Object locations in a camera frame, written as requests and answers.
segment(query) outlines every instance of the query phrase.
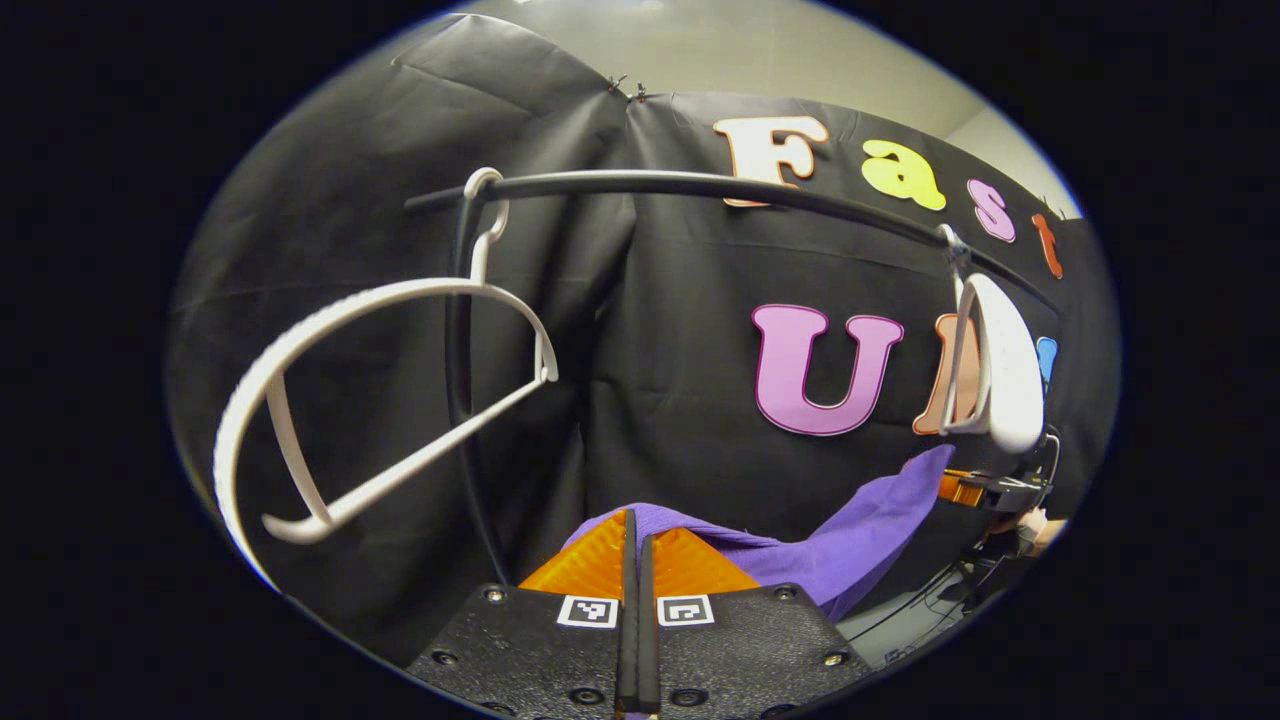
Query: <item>purple towel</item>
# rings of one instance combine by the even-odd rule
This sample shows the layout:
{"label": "purple towel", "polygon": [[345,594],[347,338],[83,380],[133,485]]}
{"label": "purple towel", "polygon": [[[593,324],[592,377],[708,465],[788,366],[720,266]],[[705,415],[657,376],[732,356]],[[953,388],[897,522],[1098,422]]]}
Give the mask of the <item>purple towel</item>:
{"label": "purple towel", "polygon": [[[689,528],[762,585],[796,583],[827,612],[840,619],[884,577],[906,541],[938,498],[942,470],[955,446],[941,445],[906,461],[897,475],[877,478],[827,519],[809,539],[781,542],[713,525],[659,505],[636,502],[636,556],[644,538]],[[614,512],[593,518],[564,541],[564,547]]]}

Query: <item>black fabric backdrop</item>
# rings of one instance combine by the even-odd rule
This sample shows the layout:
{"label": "black fabric backdrop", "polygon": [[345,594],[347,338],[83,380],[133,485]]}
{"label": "black fabric backdrop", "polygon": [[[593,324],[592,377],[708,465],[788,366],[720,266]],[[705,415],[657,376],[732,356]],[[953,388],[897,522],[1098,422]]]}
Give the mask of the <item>black fabric backdrop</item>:
{"label": "black fabric backdrop", "polygon": [[[855,110],[719,94],[627,104],[607,86],[532,33],[451,15],[346,69],[246,156],[188,254],[166,359],[174,433],[211,510],[214,432],[253,357],[339,297],[445,274],[454,213],[408,217],[404,199],[461,184],[484,165],[508,177],[596,168],[728,174],[728,147],[713,122],[808,114],[832,138],[813,143],[817,170],[799,181],[804,190],[951,223],[1055,301],[1060,314],[1002,283],[1033,337],[1060,343],[1047,416],[1062,430],[1064,457],[1050,510],[1073,512],[1110,437],[1120,369],[1110,279],[1083,222],[1057,220],[1011,179],[945,142]],[[861,143],[873,137],[929,160],[947,196],[945,211],[867,183]],[[991,238],[978,225],[969,178],[1000,190],[1016,242]],[[1062,281],[1044,265],[1030,224],[1036,213],[1059,238]],[[586,516],[625,502],[657,502],[800,539],[859,486],[937,445],[910,424],[937,368],[934,319],[954,306],[945,270],[937,251],[795,210],[643,195],[513,202],[489,278],[539,313],[562,372],[561,382],[480,434],[485,495],[516,575],[554,553]],[[864,425],[836,437],[796,436],[758,411],[759,332],[750,313],[767,302],[806,305],[832,320],[815,342],[809,375],[818,402],[847,388],[852,342],[836,332],[837,323],[877,314],[904,325]],[[422,301],[375,314],[291,369],[298,434],[325,497],[448,429],[443,306]],[[479,409],[527,380],[532,333],[508,309],[477,301],[472,340]],[[1012,464],[982,438],[948,441],[959,448],[956,466]],[[239,468],[241,512],[266,570],[390,662],[407,665],[452,615],[460,593],[492,579],[452,457],[308,547],[275,541],[256,520],[262,512],[305,514],[265,409]],[[987,521],[940,502],[861,606],[919,585]]]}

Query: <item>letter u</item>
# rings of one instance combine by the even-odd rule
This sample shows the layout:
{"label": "letter u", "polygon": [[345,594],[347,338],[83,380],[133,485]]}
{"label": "letter u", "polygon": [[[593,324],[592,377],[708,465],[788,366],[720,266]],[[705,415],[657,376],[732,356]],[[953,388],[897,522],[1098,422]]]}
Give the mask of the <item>letter u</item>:
{"label": "letter u", "polygon": [[836,436],[870,416],[884,380],[888,351],[902,340],[902,325],[887,318],[854,315],[845,331],[858,342],[849,395],[838,405],[809,402],[813,341],[827,332],[827,316],[797,305],[762,305],[751,313],[760,329],[760,365],[755,374],[755,404],[773,424],[794,433]]}

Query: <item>wire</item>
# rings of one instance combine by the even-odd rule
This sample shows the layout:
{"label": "wire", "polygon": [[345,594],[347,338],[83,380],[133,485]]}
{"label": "wire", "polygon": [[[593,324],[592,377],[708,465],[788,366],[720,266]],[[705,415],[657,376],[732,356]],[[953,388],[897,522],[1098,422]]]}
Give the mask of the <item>wire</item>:
{"label": "wire", "polygon": [[911,605],[914,605],[918,600],[920,600],[920,597],[928,594],[933,588],[936,588],[938,583],[941,583],[943,579],[948,578],[951,575],[951,569],[952,568],[955,568],[955,561],[950,562],[946,568],[943,568],[941,571],[938,571],[938,574],[934,575],[932,580],[929,580],[929,584],[924,585],[920,589],[920,592],[915,593],[915,596],[913,596],[911,600],[906,601],[901,607],[899,607],[897,610],[895,610],[895,611],[890,612],[888,615],[881,618],[879,620],[876,621],[874,625],[872,625],[870,628],[867,628],[865,630],[863,630],[863,632],[858,633],[856,635],[849,638],[849,641],[846,641],[846,642],[852,643],[858,638],[860,638],[860,637],[865,635],[867,633],[874,630],[876,628],[881,626],[881,624],[883,624],[890,618],[897,615],[899,612],[901,612],[901,611],[906,610],[908,607],[910,607]]}
{"label": "wire", "polygon": [[991,577],[996,573],[996,569],[998,569],[1000,564],[1004,562],[1004,561],[1005,561],[1005,556],[1004,555],[1001,555],[1000,557],[997,557],[996,559],[996,564],[991,566],[991,570],[987,570],[987,574],[983,575],[980,580],[978,580],[977,587],[980,588],[983,583],[986,583],[987,580],[989,580]]}
{"label": "wire", "polygon": [[937,623],[934,623],[932,628],[929,628],[928,630],[924,630],[924,634],[922,634],[920,637],[918,637],[914,641],[911,641],[910,643],[908,643],[906,647],[914,648],[915,643],[918,643],[922,639],[927,638],[929,634],[933,633],[933,630],[938,629],[938,625],[941,625],[942,623],[950,620],[951,619],[951,612],[955,612],[955,609],[960,607],[961,605],[963,603],[956,603],[950,611],[947,611],[946,615],[942,615],[942,618]]}
{"label": "wire", "polygon": [[[937,602],[937,600],[938,600],[938,598],[933,598],[933,601],[934,601],[934,602]],[[956,606],[956,605],[963,605],[963,603],[964,603],[964,600],[961,600],[961,601],[959,601],[959,602],[954,603],[954,605],[951,606],[951,610],[955,610],[955,606]],[[946,611],[946,614],[942,614],[942,612],[938,612],[937,610],[934,610],[934,609],[933,609],[933,606],[932,606],[932,605],[929,605],[929,598],[928,598],[928,597],[925,597],[925,598],[924,598],[924,606],[925,606],[925,607],[928,607],[928,609],[929,609],[929,612],[933,612],[934,615],[942,615],[943,618],[946,618],[947,615],[951,615],[951,610],[947,610],[947,611]]]}
{"label": "wire", "polygon": [[[468,277],[468,260],[474,234],[480,220],[483,201],[462,197],[458,213],[458,232],[449,246],[449,272],[458,278]],[[444,377],[448,386],[445,398],[449,407],[449,424],[458,427],[471,418],[471,299],[465,295],[451,295],[444,306]],[[511,573],[503,559],[502,541],[493,527],[480,491],[480,447],[475,437],[468,437],[458,448],[462,468],[462,488],[466,492],[467,512],[480,536],[480,543],[498,582],[511,585]]]}

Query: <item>hanger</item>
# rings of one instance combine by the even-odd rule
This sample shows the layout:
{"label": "hanger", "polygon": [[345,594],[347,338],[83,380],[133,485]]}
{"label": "hanger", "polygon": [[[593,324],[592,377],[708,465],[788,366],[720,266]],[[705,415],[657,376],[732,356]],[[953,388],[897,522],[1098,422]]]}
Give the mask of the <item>hanger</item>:
{"label": "hanger", "polygon": [[[467,197],[475,197],[481,186],[493,179],[502,179],[502,174],[493,168],[481,168],[467,181],[463,192]],[[266,571],[248,546],[236,503],[236,469],[241,443],[244,438],[244,432],[248,429],[250,420],[252,420],[264,398],[270,411],[271,425],[275,429],[275,438],[280,445],[285,465],[311,515],[302,520],[283,520],[273,515],[264,515],[262,524],[269,533],[279,539],[296,544],[311,544],[333,534],[338,528],[342,528],[369,506],[385,497],[415,473],[439,460],[458,443],[475,434],[490,420],[502,415],[543,384],[559,379],[556,351],[552,347],[550,337],[547,334],[547,328],[538,314],[515,295],[485,281],[489,249],[502,237],[509,214],[511,201],[502,200],[498,219],[494,220],[493,227],[481,233],[476,240],[475,249],[471,252],[470,278],[406,281],[357,292],[317,310],[311,316],[293,325],[293,328],[268,346],[253,361],[248,372],[244,373],[244,377],[232,393],[218,428],[214,443],[214,491],[232,539],[244,557],[248,559],[253,570],[273,588],[275,588],[275,584],[266,575]],[[288,395],[285,393],[284,372],[307,348],[357,318],[398,302],[452,293],[492,297],[515,307],[529,320],[538,334],[534,343],[534,379],[431,441],[408,457],[374,475],[338,500],[325,502],[316,489],[311,470],[307,468],[302,450],[298,446],[298,438],[293,429],[293,418],[289,413]]]}
{"label": "hanger", "polygon": [[[973,418],[951,421],[955,413],[960,363],[951,364],[946,405],[938,434],[983,434],[1005,452],[1021,455],[1039,442],[1044,425],[1044,397],[1039,359],[1021,314],[1005,291],[987,275],[973,273],[960,279],[968,264],[966,246],[947,224],[938,225],[947,241],[951,278],[956,290],[956,327],[963,328],[977,305],[974,324],[978,337],[978,405]],[[956,333],[954,357],[960,357],[964,336]]]}

